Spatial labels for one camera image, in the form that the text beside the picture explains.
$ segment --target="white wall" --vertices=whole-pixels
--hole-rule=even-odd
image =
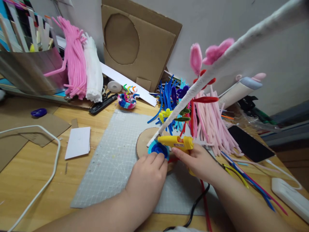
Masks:
[[[103,35],[100,20],[100,0],[72,0],[70,6],[61,6],[65,17],[88,31],[96,40],[100,57],[103,54]],[[198,42],[203,53],[213,44],[228,37],[238,39],[250,27],[269,16],[287,0],[134,0],[152,10],[183,24],[178,41],[168,63],[168,69],[177,77],[192,82],[196,78],[189,66],[190,46]],[[50,0],[32,0],[34,9],[51,10],[44,6]],[[257,107],[272,115],[309,100],[309,26],[296,25],[251,49],[244,51],[224,67],[215,85],[219,93],[230,87],[237,74],[253,76],[267,74],[263,88],[254,92],[259,98]]]

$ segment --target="white pole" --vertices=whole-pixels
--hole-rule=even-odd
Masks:
[[[168,119],[148,142],[147,147],[150,146],[158,135],[162,135],[165,128],[172,123],[173,119],[177,117],[180,111],[187,106],[191,99],[195,97],[211,79],[214,77],[219,79],[217,74],[221,67],[228,63],[231,59],[235,58],[235,56],[240,52],[243,52],[254,45],[256,42],[305,20],[308,15],[308,5],[307,0],[290,0],[275,11],[271,16],[250,28],[246,34],[230,46],[228,50],[226,50],[226,52],[207,69],[207,71],[197,80],[197,82],[192,85]]]

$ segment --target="pink flower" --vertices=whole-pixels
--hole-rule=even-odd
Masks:
[[[190,66],[195,73],[195,75],[199,75],[202,68],[202,51],[200,45],[198,43],[194,43],[191,46],[190,51]]]
[[[233,38],[224,40],[219,46],[212,45],[206,49],[206,57],[203,59],[203,64],[212,65],[217,59],[219,59],[225,51],[234,43]]]

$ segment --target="black cable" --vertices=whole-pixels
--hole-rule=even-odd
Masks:
[[[197,206],[197,204],[199,203],[199,201],[203,198],[203,196],[206,195],[206,193],[208,192],[210,188],[210,184],[208,184],[207,188],[205,189],[204,192],[202,192],[202,194],[195,200],[193,206],[192,206],[192,209],[191,209],[191,214],[190,214],[190,218],[189,218],[189,221],[184,225],[184,227],[188,227],[190,224],[191,224],[191,221],[192,221],[192,218],[193,218],[193,213],[194,213],[194,210],[195,210],[195,207]],[[173,230],[175,229],[175,227],[168,227],[166,228],[165,230],[163,230],[163,232],[165,231],[169,231],[169,230]]]

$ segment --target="hot glue gun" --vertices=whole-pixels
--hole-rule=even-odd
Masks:
[[[184,136],[183,139],[179,136],[160,136],[158,137],[158,142],[164,146],[179,148],[188,155],[190,155],[189,150],[193,149],[193,138],[188,136]]]

